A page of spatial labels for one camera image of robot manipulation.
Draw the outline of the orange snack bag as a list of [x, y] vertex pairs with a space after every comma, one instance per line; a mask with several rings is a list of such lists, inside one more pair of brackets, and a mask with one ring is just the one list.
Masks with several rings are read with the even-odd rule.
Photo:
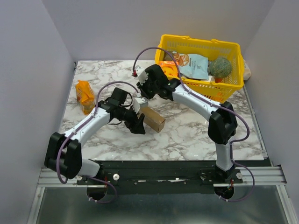
[[87, 81], [78, 80], [75, 85], [77, 102], [79, 103], [82, 112], [87, 115], [95, 107], [95, 95]]

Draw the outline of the orange snack box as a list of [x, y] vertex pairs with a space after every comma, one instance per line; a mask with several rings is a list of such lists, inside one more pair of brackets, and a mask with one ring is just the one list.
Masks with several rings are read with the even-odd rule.
[[168, 78], [178, 77], [178, 70], [173, 61], [159, 61], [158, 65]]

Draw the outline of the yellow plastic shopping basket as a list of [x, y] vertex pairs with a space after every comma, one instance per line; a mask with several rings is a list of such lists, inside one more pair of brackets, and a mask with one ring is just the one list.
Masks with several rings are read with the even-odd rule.
[[[237, 43], [164, 34], [158, 47], [155, 62], [162, 66], [168, 79], [181, 73], [185, 85], [209, 99], [223, 103], [243, 87], [243, 57]], [[216, 82], [209, 67], [220, 58], [231, 66], [231, 72]]]

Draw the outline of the light blue snack pouch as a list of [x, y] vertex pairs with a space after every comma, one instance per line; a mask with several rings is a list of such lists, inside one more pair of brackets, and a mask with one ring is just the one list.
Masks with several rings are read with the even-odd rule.
[[208, 58], [197, 54], [179, 54], [179, 70], [185, 77], [208, 80]]

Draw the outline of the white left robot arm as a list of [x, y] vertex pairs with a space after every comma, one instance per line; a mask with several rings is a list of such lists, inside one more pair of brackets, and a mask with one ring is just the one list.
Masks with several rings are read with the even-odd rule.
[[82, 147], [103, 126], [111, 120], [123, 121], [131, 133], [145, 134], [144, 115], [138, 115], [141, 108], [148, 106], [148, 100], [140, 94], [132, 100], [130, 108], [123, 106], [127, 92], [115, 88], [111, 97], [96, 104], [90, 114], [65, 133], [51, 135], [44, 164], [55, 171], [61, 183], [65, 184], [76, 176], [87, 176], [93, 184], [103, 181], [100, 163], [82, 158]]

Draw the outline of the white bag behind basket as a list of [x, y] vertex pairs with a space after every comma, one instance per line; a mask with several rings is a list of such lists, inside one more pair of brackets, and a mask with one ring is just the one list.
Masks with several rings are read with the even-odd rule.
[[243, 60], [243, 66], [244, 66], [243, 80], [247, 81], [251, 77], [251, 70], [245, 60]]

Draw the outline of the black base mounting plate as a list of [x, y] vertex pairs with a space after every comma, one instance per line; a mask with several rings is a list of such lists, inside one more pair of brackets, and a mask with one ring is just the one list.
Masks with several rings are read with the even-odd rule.
[[91, 194], [218, 194], [231, 198], [231, 184], [243, 184], [237, 173], [270, 167], [269, 159], [239, 161], [229, 171], [222, 171], [215, 161], [100, 161], [100, 172], [93, 178], [76, 179]]

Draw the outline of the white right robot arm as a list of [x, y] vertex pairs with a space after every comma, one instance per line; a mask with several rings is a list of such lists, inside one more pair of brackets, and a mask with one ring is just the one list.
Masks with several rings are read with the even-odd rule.
[[133, 75], [138, 77], [136, 85], [146, 99], [158, 95], [189, 107], [208, 121], [208, 136], [215, 143], [217, 155], [215, 178], [221, 183], [231, 179], [234, 164], [229, 142], [238, 126], [231, 103], [221, 104], [210, 100], [194, 92], [177, 78], [169, 80], [157, 64], [145, 69], [139, 67], [133, 71]]

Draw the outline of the dark brown packet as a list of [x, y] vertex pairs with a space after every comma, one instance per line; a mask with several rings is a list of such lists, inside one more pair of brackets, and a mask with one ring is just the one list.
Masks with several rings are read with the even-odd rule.
[[168, 51], [167, 53], [164, 54], [164, 61], [173, 61], [173, 51]]

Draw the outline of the green round melon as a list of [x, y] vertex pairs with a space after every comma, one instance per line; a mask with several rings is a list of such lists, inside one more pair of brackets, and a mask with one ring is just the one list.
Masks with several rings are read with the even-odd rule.
[[228, 59], [218, 57], [210, 62], [208, 70], [215, 78], [226, 78], [232, 71], [232, 65]]

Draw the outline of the brown cardboard express box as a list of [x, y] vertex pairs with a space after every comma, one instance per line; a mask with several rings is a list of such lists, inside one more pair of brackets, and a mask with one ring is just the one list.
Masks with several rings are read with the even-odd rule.
[[144, 114], [143, 122], [148, 125], [151, 129], [160, 133], [165, 125], [165, 118], [158, 114], [156, 111], [152, 110], [151, 108], [144, 107], [141, 108], [138, 112], [138, 116]]

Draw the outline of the aluminium extrusion rail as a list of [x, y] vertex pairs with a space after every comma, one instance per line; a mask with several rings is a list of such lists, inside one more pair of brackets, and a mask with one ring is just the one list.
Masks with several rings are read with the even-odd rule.
[[[255, 178], [255, 186], [286, 185], [287, 181], [281, 167], [250, 167], [252, 174], [244, 168], [240, 168], [242, 183], [235, 183], [234, 186], [251, 186], [252, 177]], [[60, 183], [56, 173], [50, 169], [43, 168], [38, 179], [38, 187], [59, 188], [59, 187], [85, 187], [77, 184], [77, 179], [71, 179], [66, 184]]]

